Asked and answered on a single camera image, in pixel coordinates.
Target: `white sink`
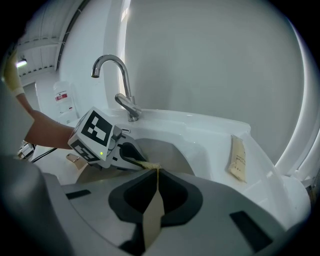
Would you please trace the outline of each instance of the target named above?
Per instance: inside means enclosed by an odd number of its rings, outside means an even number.
[[[152,156],[150,161],[156,161],[158,155],[156,162],[170,171],[186,170],[197,177],[230,186],[273,215],[286,229],[302,221],[310,211],[309,197],[307,191],[302,189],[303,185],[294,182],[293,186],[301,191],[301,195],[299,201],[293,201],[294,197],[289,194],[282,177],[251,137],[250,126],[246,123],[200,114],[147,109],[143,110],[138,121],[128,122],[126,110],[102,111],[110,116],[113,124],[128,131],[138,141],[144,153]],[[237,180],[227,171],[231,158],[231,134],[243,140],[246,182]],[[161,152],[161,147],[166,149],[165,152]],[[174,162],[171,158],[171,165],[168,147],[171,148],[172,158],[177,159]],[[43,153],[41,148],[37,146],[35,156]],[[36,164],[43,172],[55,174],[62,185],[75,183],[80,173],[66,159],[68,153],[70,150],[58,149]]]

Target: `faucet handle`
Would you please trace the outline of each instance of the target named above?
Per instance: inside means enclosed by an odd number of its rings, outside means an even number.
[[[138,105],[135,104],[134,96],[127,98],[122,93],[117,93],[114,99],[117,103],[119,103],[129,112],[129,117],[128,117],[129,122],[133,122],[139,119],[139,116],[141,115],[142,110]]]

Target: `chrome faucet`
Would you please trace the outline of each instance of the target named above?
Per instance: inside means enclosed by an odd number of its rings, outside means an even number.
[[[131,95],[128,71],[120,58],[112,54],[102,55],[93,64],[91,77],[99,78],[101,66],[105,62],[114,62],[119,67],[122,74],[125,96],[122,93],[117,93],[114,99],[128,111],[129,122],[137,121],[142,113],[142,110],[138,105],[136,105],[135,97]]]

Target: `curved white panel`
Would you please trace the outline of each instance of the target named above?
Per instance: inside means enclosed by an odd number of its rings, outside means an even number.
[[[302,181],[313,168],[316,168],[319,158],[319,141],[315,143],[315,140],[320,128],[320,73],[306,43],[293,25],[292,28],[296,34],[303,60],[303,100],[291,140],[275,167],[284,175],[292,175],[295,170],[300,169],[298,177]],[[299,168],[306,157],[307,162]]]

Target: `white wall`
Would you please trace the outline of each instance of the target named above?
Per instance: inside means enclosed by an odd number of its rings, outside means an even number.
[[[267,2],[132,0],[125,64],[142,108],[248,123],[273,163],[296,127],[301,51],[287,19]]]
[[[104,72],[92,78],[91,70],[98,57],[105,54],[104,40],[111,0],[91,0],[76,20],[65,44],[59,79],[71,83],[79,116],[92,106],[108,107]]]
[[[59,116],[54,94],[54,84],[57,81],[59,81],[59,76],[55,71],[42,73],[28,78],[21,78],[23,86],[35,83],[40,111],[53,120],[57,120]]]

